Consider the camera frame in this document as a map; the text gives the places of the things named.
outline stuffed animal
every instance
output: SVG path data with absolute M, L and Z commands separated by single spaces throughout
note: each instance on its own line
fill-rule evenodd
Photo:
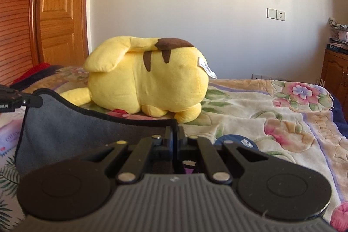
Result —
M 152 117 L 170 111 L 179 123 L 198 117 L 208 74 L 214 76 L 200 51 L 176 38 L 111 38 L 90 54 L 84 69 L 90 72 L 88 87 L 61 94 L 71 103 L 93 100 L 106 109 L 142 110 Z

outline door frame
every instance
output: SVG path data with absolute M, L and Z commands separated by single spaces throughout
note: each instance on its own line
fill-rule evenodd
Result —
M 81 0 L 81 19 L 82 19 L 82 42 L 85 59 L 88 56 L 88 42 L 87 42 L 87 0 Z M 30 49 L 33 65 L 44 62 L 40 35 L 40 0 L 30 0 L 29 4 L 29 32 L 30 32 Z

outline bed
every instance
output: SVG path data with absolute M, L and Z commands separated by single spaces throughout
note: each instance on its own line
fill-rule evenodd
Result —
M 88 73 L 81 67 L 50 66 L 13 88 L 62 93 L 86 86 L 87 80 Z M 226 134 L 242 135 L 263 152 L 320 172 L 333 191 L 324 219 L 338 231 L 348 229 L 348 125 L 340 104 L 327 90 L 296 82 L 211 80 L 201 104 L 199 117 L 183 125 L 186 134 L 212 143 Z M 93 102 L 82 107 L 125 119 L 155 119 L 109 111 Z M 14 165 L 24 111 L 0 114 L 0 227 L 5 230 L 24 219 L 16 198 L 20 178 Z

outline blue round object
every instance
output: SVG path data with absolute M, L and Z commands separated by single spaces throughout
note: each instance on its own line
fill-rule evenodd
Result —
M 251 141 L 250 139 L 244 137 L 244 136 L 240 136 L 240 135 L 224 135 L 224 136 L 221 136 L 220 138 L 218 138 L 215 142 L 215 145 L 222 145 L 222 143 L 224 141 L 233 141 L 233 142 L 236 142 L 236 143 L 239 143 L 243 146 L 246 146 L 246 147 L 249 147 L 251 149 L 254 149 L 254 150 L 259 150 L 259 148 L 257 147 L 257 145 Z

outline brown stripe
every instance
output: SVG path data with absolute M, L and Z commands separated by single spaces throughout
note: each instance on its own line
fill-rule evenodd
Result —
M 143 61 L 147 71 L 151 70 L 151 53 L 152 51 L 144 51 Z
M 186 40 L 176 38 L 162 38 L 158 39 L 158 42 L 154 45 L 159 50 L 173 50 L 179 47 L 194 47 Z
M 169 60 L 171 58 L 171 50 L 162 50 L 162 57 L 164 63 L 169 63 Z

